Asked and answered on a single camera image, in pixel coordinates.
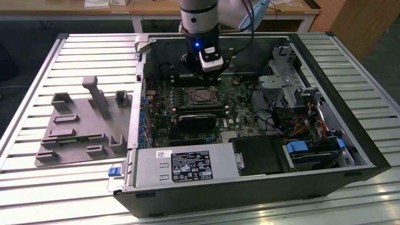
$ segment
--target wooden cabinet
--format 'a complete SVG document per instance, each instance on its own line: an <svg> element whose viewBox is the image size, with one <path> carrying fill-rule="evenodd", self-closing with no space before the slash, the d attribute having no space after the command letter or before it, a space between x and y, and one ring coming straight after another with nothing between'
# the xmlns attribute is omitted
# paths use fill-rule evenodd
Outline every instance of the wooden cabinet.
<svg viewBox="0 0 400 225"><path fill-rule="evenodd" d="M321 7L309 31L332 31L358 60L400 13L400 0L314 0Z"/></svg>

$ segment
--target robotic arm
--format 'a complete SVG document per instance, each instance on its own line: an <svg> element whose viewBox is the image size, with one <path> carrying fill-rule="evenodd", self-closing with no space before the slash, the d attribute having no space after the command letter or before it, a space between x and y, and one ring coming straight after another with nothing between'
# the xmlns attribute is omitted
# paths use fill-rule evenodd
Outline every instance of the robotic arm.
<svg viewBox="0 0 400 225"><path fill-rule="evenodd" d="M221 50L218 23L240 31L260 24L269 0L178 0L188 53L180 61L202 78L228 68L234 51Z"/></svg>

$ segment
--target sticker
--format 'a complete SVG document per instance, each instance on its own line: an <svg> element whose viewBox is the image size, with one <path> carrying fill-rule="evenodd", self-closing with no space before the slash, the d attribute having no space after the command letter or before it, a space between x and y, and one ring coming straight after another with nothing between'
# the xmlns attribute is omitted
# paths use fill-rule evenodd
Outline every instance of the sticker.
<svg viewBox="0 0 400 225"><path fill-rule="evenodd" d="M165 150L165 151L156 151L156 157L157 158L169 158L172 154L170 150Z"/></svg>
<svg viewBox="0 0 400 225"><path fill-rule="evenodd" d="M172 181L174 183L212 179L208 151L173 153L170 155Z"/></svg>
<svg viewBox="0 0 400 225"><path fill-rule="evenodd" d="M114 14L129 14L129 11L112 11L110 13L114 13Z"/></svg>

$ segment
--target blue latch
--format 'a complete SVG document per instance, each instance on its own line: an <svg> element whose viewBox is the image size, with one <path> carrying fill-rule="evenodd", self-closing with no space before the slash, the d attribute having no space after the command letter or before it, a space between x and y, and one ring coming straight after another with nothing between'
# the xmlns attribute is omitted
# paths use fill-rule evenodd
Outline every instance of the blue latch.
<svg viewBox="0 0 400 225"><path fill-rule="evenodd" d="M308 151L305 141L296 141L286 144L288 152Z"/></svg>
<svg viewBox="0 0 400 225"><path fill-rule="evenodd" d="M344 148L345 148L345 145L344 145L342 140L338 138L338 139L336 140L336 142L337 142L337 145L338 145L340 149L344 149Z"/></svg>
<svg viewBox="0 0 400 225"><path fill-rule="evenodd" d="M118 177L120 176L120 167L112 167L108 169L108 176L109 177Z"/></svg>

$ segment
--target aluminum slotted table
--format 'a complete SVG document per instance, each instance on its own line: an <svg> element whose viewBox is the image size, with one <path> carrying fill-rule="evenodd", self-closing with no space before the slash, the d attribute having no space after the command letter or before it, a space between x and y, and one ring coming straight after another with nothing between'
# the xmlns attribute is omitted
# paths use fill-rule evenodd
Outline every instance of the aluminum slotted table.
<svg viewBox="0 0 400 225"><path fill-rule="evenodd" d="M54 92L86 98L82 75L105 95L132 93L134 34L60 36L0 141L0 224L390 224L400 219L400 109L334 36L298 34L392 169L330 195L166 218L134 218L112 197L106 170L124 159L36 168Z"/></svg>

